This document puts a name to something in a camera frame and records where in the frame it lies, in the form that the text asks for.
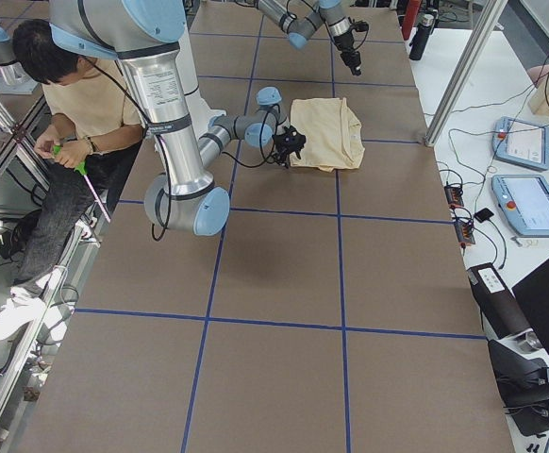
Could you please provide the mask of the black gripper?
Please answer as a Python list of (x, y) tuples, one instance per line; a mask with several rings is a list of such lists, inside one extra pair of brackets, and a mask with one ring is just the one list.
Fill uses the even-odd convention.
[(273, 158), (275, 163), (289, 163), (290, 155), (301, 159), (301, 151), (306, 144), (306, 136), (294, 126), (284, 126), (283, 133), (274, 135)]
[(351, 69), (353, 76), (361, 75), (360, 53), (354, 47), (353, 35), (340, 35), (336, 37), (336, 47), (341, 53), (341, 59), (346, 67)]

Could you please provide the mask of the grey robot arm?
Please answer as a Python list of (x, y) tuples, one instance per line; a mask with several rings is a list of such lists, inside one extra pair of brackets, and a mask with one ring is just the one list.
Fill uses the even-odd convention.
[(312, 36), (322, 27), (326, 27), (329, 39), (341, 55), (344, 65), (353, 76), (361, 75), (361, 56), (359, 45), (355, 46), (354, 33), (367, 34), (369, 25), (362, 20), (353, 20), (346, 15), (341, 1), (315, 1), (309, 4), (308, 14), (304, 17), (291, 12), (290, 2), (283, 5), (275, 0), (249, 1), (251, 8), (259, 10), (269, 18), (288, 37), (291, 45), (302, 49)]
[(213, 116), (205, 133), (195, 133), (176, 65), (187, 30), (180, 1), (54, 1), (50, 26), (60, 48), (119, 64), (125, 93), (162, 153), (165, 171), (147, 190), (144, 208), (163, 228), (212, 236), (225, 226), (229, 195), (215, 185), (208, 166), (230, 142), (256, 148), (272, 143), (282, 165), (306, 143), (274, 87), (258, 93), (255, 114)]

